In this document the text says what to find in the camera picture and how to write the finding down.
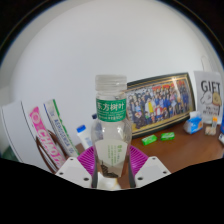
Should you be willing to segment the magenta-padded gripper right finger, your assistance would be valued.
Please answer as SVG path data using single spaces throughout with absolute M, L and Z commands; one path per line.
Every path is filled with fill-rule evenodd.
M 134 146 L 130 147 L 129 183 L 131 188 L 146 186 L 170 175 L 171 172 L 156 157 L 148 157 Z

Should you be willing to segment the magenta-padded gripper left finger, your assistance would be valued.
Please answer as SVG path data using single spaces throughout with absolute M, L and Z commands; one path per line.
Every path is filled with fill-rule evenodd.
M 94 149 L 92 147 L 86 149 L 77 158 L 69 157 L 56 175 L 84 188 L 96 188 L 97 170 Z

